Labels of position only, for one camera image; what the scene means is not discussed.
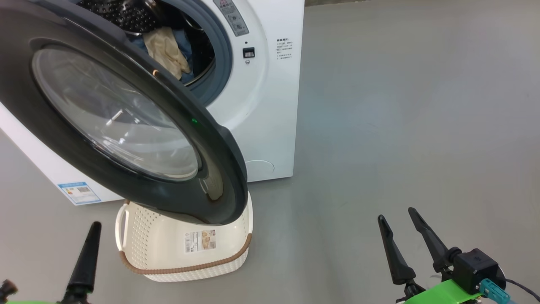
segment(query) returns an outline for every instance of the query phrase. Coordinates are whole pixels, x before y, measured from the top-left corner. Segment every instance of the blue connector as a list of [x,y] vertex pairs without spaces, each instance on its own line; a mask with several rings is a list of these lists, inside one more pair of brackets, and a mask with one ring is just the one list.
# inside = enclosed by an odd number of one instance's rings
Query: blue connector
[[490,279],[483,279],[482,282],[480,282],[479,291],[485,295],[486,298],[492,299],[497,304],[513,303],[510,302],[510,295]]

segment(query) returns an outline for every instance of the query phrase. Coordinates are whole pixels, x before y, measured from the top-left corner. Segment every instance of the white washing machine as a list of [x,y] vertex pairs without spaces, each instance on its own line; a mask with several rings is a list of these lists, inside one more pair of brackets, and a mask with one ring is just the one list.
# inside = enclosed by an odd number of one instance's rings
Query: white washing machine
[[0,3],[0,128],[73,203],[182,213],[186,185],[292,176],[302,0],[147,0],[194,37],[188,83],[84,1]]

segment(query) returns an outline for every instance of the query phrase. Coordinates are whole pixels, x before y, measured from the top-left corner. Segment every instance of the washing machine door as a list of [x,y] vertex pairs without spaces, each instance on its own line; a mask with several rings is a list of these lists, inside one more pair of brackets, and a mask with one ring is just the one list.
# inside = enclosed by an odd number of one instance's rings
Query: washing machine door
[[0,28],[0,102],[59,156],[167,216],[242,214],[231,133],[122,30],[66,0],[2,0]]

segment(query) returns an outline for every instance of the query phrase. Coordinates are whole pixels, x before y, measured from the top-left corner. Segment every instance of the door glass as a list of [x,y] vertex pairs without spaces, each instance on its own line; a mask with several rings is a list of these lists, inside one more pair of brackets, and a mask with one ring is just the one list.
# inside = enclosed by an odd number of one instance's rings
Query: door glass
[[32,69],[52,105],[97,148],[154,177],[187,180],[199,168],[184,133],[136,88],[73,51],[43,49]]

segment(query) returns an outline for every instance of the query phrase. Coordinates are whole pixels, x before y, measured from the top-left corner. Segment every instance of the white plastic basket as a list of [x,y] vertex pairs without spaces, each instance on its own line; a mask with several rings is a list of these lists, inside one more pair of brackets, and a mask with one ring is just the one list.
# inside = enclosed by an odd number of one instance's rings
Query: white plastic basket
[[[247,258],[253,232],[251,196],[248,193],[242,216],[224,226],[174,220],[127,201],[118,212],[115,230],[125,266],[151,280],[192,281],[227,274],[240,268]],[[186,243],[193,243],[192,233],[200,238],[209,230],[215,230],[215,248],[187,253]]]

